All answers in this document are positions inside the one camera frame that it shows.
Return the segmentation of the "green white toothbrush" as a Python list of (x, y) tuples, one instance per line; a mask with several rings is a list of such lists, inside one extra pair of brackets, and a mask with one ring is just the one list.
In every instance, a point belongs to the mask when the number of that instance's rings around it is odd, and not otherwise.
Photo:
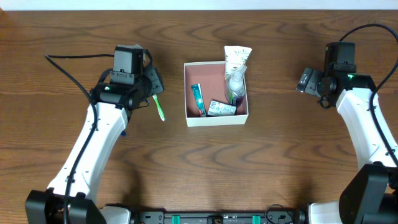
[(160, 119), (161, 119), (162, 121), (165, 121), (165, 115), (164, 115), (163, 109), (162, 109), (162, 107), (161, 107), (161, 105), (160, 105), (160, 103), (159, 103), (159, 100), (158, 100), (157, 95), (153, 95), (152, 97), (153, 97), (153, 99), (154, 99), (154, 101), (155, 101), (155, 104), (156, 104), (157, 111), (158, 111), (158, 114), (159, 114)]

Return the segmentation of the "green white toothpaste tube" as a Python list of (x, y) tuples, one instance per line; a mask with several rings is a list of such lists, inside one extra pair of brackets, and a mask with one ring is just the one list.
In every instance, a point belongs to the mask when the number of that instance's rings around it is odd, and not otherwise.
[(191, 86), (195, 102), (197, 104), (197, 108), (200, 114), (200, 117), (205, 117), (206, 116), (206, 109), (205, 109), (205, 104), (203, 102), (203, 95), (201, 91), (201, 85), (199, 83), (194, 84)]

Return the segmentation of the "white box with pink interior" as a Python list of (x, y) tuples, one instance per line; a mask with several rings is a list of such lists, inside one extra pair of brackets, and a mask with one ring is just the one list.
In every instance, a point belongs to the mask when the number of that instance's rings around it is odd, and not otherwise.
[(191, 86), (200, 84), (205, 108), (208, 109), (212, 101), (227, 104), (225, 96), (225, 63), (215, 62), (189, 62), (183, 66), (184, 71), (184, 97), (185, 118), (188, 127), (200, 126), (225, 126), (245, 124), (249, 116), (248, 98), (243, 98), (241, 106), (237, 107), (234, 115), (219, 117), (201, 117), (195, 102)]

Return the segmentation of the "green white soap package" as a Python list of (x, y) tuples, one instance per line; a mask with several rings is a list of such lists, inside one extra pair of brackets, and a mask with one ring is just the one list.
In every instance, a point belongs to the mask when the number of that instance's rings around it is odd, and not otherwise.
[(234, 116), (236, 113), (236, 106), (227, 105), (218, 101), (212, 100), (208, 109), (208, 116)]

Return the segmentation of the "clear pump bottle green label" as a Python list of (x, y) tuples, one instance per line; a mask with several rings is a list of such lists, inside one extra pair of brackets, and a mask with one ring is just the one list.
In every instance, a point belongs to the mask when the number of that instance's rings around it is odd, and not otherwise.
[(232, 72), (226, 79), (225, 95), (229, 104), (239, 107), (246, 94), (246, 87), (244, 85), (244, 74), (247, 66), (243, 65), (241, 68)]

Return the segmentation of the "white lotion tube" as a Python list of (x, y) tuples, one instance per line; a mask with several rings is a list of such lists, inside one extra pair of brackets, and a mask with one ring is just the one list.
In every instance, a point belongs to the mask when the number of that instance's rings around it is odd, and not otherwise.
[(225, 79), (246, 64), (252, 48), (243, 46), (225, 46)]

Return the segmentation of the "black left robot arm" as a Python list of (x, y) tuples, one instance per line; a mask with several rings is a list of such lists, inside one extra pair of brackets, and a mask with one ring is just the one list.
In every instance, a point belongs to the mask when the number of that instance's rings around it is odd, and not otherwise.
[(96, 86), (83, 90), (89, 101), (85, 123), (56, 177), (44, 191), (32, 190), (25, 201), (29, 223), (139, 223), (133, 209), (96, 206), (104, 168), (132, 112), (163, 92), (162, 79), (150, 52), (140, 45), (117, 45), (114, 65)]

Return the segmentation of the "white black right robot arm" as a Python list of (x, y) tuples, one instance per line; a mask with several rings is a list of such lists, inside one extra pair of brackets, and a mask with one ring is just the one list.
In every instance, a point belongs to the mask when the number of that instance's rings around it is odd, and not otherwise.
[(359, 172), (337, 201), (311, 203), (308, 223), (397, 223), (397, 143), (381, 113), (376, 86), (356, 72), (355, 44), (326, 45), (324, 69), (306, 68), (297, 91), (335, 107), (348, 128)]

